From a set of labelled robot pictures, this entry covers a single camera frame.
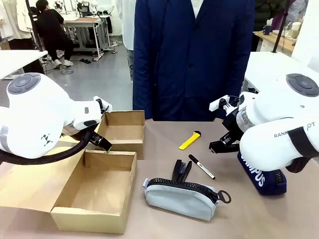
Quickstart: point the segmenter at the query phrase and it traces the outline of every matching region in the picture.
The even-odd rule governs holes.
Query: black pole
[[[286,5],[285,5],[285,12],[284,12],[283,21],[282,21],[282,23],[281,23],[281,25],[280,25],[279,33],[278,33],[278,36],[277,36],[277,39],[276,39],[276,43],[275,43],[275,46],[274,46],[274,49],[273,49],[272,53],[276,53],[276,51],[277,51],[277,47],[278,47],[278,44],[279,44],[279,40],[280,40],[280,38],[281,38],[281,33],[282,33],[283,30],[284,30],[284,26],[285,26],[286,18],[287,18],[287,15],[288,15],[289,7],[290,7],[290,0],[286,0]]]
[[[41,41],[40,41],[40,38],[39,38],[39,35],[38,35],[38,31],[36,30],[36,26],[35,26],[35,23],[34,23],[34,20],[33,20],[33,14],[32,14],[31,8],[30,8],[29,1],[25,0],[25,3],[26,3],[26,7],[28,8],[28,13],[29,13],[29,17],[30,17],[30,20],[31,20],[33,33],[34,33],[34,37],[35,37],[35,42],[38,45],[39,50],[43,51],[43,48],[42,48],[42,45],[41,45]]]

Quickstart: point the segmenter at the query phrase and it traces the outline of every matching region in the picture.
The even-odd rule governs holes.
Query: yellow utility knife
[[[192,137],[190,137],[186,142],[184,142],[179,149],[184,150],[187,147],[189,147],[192,143],[194,143],[199,137],[201,136],[201,132],[199,131],[194,131]]]

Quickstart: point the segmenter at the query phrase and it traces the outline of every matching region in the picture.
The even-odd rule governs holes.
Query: white marker
[[[197,160],[197,158],[195,158],[193,155],[190,154],[190,155],[189,155],[189,158],[190,158],[195,164],[197,164],[197,166],[200,167],[201,170],[203,170],[205,173],[207,173],[207,175],[208,175],[209,177],[211,177],[212,179],[215,179],[215,178],[216,178],[216,177],[215,177],[211,172],[209,172],[208,169],[205,168],[205,167]]]

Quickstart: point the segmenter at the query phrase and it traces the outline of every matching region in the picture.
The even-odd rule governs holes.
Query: cardboard box
[[[145,118],[144,111],[115,111],[106,113],[95,132],[112,144],[112,151],[136,152],[143,159]],[[58,146],[74,146],[78,141],[62,136]],[[102,150],[89,143],[86,149]]]
[[[134,152],[86,150],[56,163],[15,165],[0,179],[0,206],[51,213],[63,231],[123,234],[136,163]]]

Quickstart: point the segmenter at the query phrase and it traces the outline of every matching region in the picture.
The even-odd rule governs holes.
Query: black shirt
[[[44,41],[52,41],[67,37],[61,27],[63,22],[63,17],[56,10],[49,9],[38,16],[35,25],[39,36],[43,37]]]

